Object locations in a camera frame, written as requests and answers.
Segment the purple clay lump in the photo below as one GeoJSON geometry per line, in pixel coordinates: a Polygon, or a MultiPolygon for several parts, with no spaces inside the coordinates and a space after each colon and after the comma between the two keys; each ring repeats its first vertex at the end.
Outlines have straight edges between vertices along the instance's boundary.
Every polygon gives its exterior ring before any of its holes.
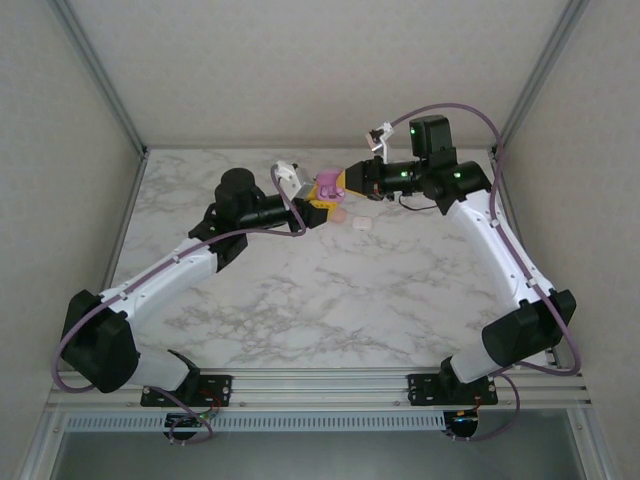
{"type": "Polygon", "coordinates": [[[340,183],[341,175],[343,171],[341,169],[328,169],[320,172],[316,178],[316,195],[318,198],[328,197],[324,196],[321,193],[321,188],[323,186],[329,186],[331,188],[331,192],[334,190],[342,190],[344,192],[344,187],[340,183]]]}

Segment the aluminium frame post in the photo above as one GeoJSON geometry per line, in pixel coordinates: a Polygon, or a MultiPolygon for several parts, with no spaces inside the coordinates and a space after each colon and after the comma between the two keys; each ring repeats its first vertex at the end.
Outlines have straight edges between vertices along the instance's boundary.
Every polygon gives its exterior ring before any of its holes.
{"type": "Polygon", "coordinates": [[[590,1],[566,0],[501,130],[504,145],[508,145],[515,138],[590,1]]]}
{"type": "Polygon", "coordinates": [[[133,147],[137,156],[145,160],[148,147],[127,112],[127,109],[99,58],[85,28],[70,0],[46,0],[58,19],[71,46],[91,77],[98,93],[104,99],[116,123],[133,147]]]}

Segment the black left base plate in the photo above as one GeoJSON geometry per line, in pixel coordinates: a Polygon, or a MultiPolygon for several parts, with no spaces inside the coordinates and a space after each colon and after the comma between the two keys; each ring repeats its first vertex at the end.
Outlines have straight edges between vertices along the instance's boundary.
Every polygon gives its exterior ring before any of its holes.
{"type": "MultiPolygon", "coordinates": [[[[187,379],[170,394],[189,407],[227,407],[232,393],[231,375],[201,374],[187,379]]],[[[150,387],[145,387],[140,399],[142,407],[176,407],[177,404],[150,387]]]]}

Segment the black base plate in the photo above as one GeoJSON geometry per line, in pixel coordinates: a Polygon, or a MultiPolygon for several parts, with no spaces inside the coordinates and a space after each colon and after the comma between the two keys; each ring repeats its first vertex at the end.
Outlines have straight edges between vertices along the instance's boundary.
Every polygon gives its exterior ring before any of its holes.
{"type": "MultiPolygon", "coordinates": [[[[227,407],[232,393],[231,375],[201,374],[187,379],[170,394],[189,407],[227,407]]],[[[150,387],[145,387],[140,399],[142,407],[176,407],[177,404],[150,387]]]]}
{"type": "Polygon", "coordinates": [[[438,374],[410,374],[408,400],[412,406],[473,406],[496,405],[497,391],[487,377],[471,383],[461,383],[455,376],[438,374]]]}

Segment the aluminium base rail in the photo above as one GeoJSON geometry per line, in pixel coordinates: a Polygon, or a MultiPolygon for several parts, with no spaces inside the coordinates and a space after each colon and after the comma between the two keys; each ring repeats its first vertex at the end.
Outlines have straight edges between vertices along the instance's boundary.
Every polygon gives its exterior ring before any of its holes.
{"type": "MultiPolygon", "coordinates": [[[[408,410],[412,373],[432,368],[221,368],[209,375],[232,377],[231,411],[393,411],[408,410]]],[[[498,403],[486,410],[509,410],[519,398],[523,409],[589,408],[582,376],[560,377],[516,369],[495,377],[490,391],[498,403]]]]}

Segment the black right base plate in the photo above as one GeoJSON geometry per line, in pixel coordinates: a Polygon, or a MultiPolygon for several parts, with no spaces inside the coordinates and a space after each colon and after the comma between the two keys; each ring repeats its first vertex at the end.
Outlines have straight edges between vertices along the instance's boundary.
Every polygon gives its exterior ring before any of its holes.
{"type": "Polygon", "coordinates": [[[410,374],[408,400],[412,406],[473,406],[496,405],[497,391],[487,377],[471,383],[461,383],[455,376],[438,374],[410,374]]]}

